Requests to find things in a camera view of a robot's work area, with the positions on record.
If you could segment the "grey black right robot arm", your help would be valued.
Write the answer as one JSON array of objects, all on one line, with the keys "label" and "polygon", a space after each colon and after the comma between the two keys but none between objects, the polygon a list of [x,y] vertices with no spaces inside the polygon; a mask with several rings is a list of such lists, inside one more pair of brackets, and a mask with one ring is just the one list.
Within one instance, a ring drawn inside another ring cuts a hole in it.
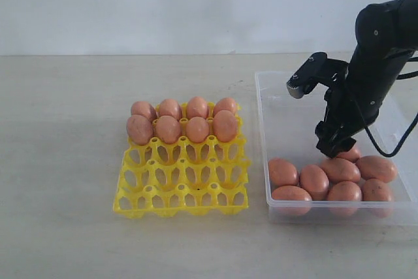
[{"label": "grey black right robot arm", "polygon": [[331,79],[317,148],[328,157],[350,150],[353,135],[372,125],[409,58],[417,51],[417,0],[393,0],[362,9],[357,46],[348,66]]}]

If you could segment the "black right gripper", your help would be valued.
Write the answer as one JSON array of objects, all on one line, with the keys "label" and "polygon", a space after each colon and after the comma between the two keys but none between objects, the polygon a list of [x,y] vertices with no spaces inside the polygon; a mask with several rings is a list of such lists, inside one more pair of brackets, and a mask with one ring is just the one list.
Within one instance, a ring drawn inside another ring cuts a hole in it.
[{"label": "black right gripper", "polygon": [[342,89],[327,90],[323,122],[315,127],[316,148],[334,158],[356,144],[353,135],[373,124],[389,91],[389,79],[381,74],[348,73]]}]

